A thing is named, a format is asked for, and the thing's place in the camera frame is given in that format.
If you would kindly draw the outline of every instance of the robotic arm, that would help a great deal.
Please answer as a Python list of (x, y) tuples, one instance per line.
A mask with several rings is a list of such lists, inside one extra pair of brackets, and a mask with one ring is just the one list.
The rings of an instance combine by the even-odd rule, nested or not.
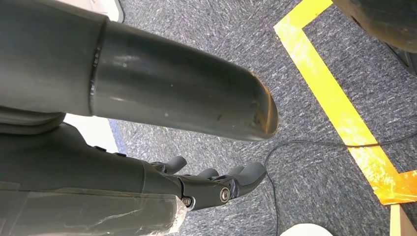
[[(97, 208), (91, 206), (99, 201), (74, 204), (74, 199), (91, 192), (175, 196), (188, 210), (198, 210), (241, 197), (265, 177), (260, 163), (225, 175), (214, 169), (175, 175), (186, 164), (182, 157), (148, 163), (107, 153), (62, 123), (65, 113), (73, 113), (261, 141), (275, 134), (278, 113), (253, 73), (54, 0), (2, 0), (0, 17), (5, 19), (0, 21), (0, 236), (125, 235), (97, 229), (124, 213), (109, 213), (112, 217), (96, 223), (86, 213), (71, 214), (114, 210), (115, 203)], [(60, 205), (67, 206), (64, 212), (53, 213), (68, 192), (72, 195)], [(47, 206), (46, 213), (23, 211), (40, 205)], [(144, 225), (169, 222), (170, 211), (161, 210), (166, 205), (156, 205), (140, 207), (136, 235), (148, 232)], [(80, 227), (74, 218), (90, 224)], [(115, 227), (132, 229), (122, 222)]]

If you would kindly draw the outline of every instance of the black plastic finger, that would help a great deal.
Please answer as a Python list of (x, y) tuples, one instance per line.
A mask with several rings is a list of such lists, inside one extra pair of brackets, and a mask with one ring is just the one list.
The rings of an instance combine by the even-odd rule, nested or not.
[(167, 174), (175, 174), (187, 165), (187, 161), (182, 156), (176, 156), (165, 163)]
[(202, 178), (211, 178), (211, 177), (217, 177), (217, 176), (219, 176), (219, 173), (215, 169), (208, 168), (208, 169), (203, 170), (197, 176), (198, 177), (202, 177)]
[(228, 175), (238, 175), (243, 169), (243, 166), (236, 166), (228, 172)]
[(246, 166), (238, 175), (233, 175), (239, 185), (238, 196), (252, 192), (262, 182), (266, 174), (265, 167), (261, 163), (255, 162)]

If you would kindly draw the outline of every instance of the gray carpet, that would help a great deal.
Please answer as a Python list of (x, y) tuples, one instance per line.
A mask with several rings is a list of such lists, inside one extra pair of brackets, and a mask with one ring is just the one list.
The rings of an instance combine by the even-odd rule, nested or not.
[[(125, 24), (254, 71), (271, 90), (281, 123), (274, 138), (249, 143), (117, 121), (112, 127), (119, 148), (147, 161), (182, 155), (189, 165), (181, 173), (196, 174), (263, 162), (274, 144), (289, 139), (341, 142), (272, 28), (298, 2), (122, 0)], [(417, 78), (380, 42), (334, 6), (304, 30), (378, 141), (416, 129)], [(384, 150), (400, 172), (417, 169), (415, 139)], [(335, 236), (388, 236), (389, 208), (379, 203), (346, 149), (289, 145), (273, 154), (268, 171), (276, 185), (280, 233), (294, 224), (314, 223)], [(190, 212), (175, 235), (272, 236), (271, 191), (264, 181), (223, 207)], [(404, 208), (416, 225), (416, 204)]]

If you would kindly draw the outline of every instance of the white object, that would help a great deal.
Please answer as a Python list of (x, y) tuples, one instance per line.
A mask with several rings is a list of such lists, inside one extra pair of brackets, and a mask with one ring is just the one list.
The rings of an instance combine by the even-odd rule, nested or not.
[(85, 10), (97, 12), (109, 17), (111, 21), (122, 22), (123, 11), (119, 0), (58, 0)]
[(105, 148), (110, 153), (119, 152), (108, 119), (66, 114), (64, 122), (75, 126), (88, 145)]
[(299, 224), (294, 225), (281, 236), (333, 236), (325, 228), (315, 224)]
[(391, 205), (390, 236), (417, 236), (417, 231), (400, 204)]

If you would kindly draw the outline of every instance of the screw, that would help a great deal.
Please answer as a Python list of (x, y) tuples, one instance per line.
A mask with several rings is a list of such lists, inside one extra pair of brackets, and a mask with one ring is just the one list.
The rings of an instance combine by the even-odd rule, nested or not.
[(224, 187), (220, 191), (220, 200), (222, 201), (222, 203), (226, 203), (228, 202), (229, 198), (230, 198), (230, 191), (228, 188)]
[(192, 200), (191, 200), (191, 198), (185, 197), (185, 198), (182, 198), (182, 203), (184, 203), (184, 205), (186, 207), (189, 207), (189, 206), (191, 206)]

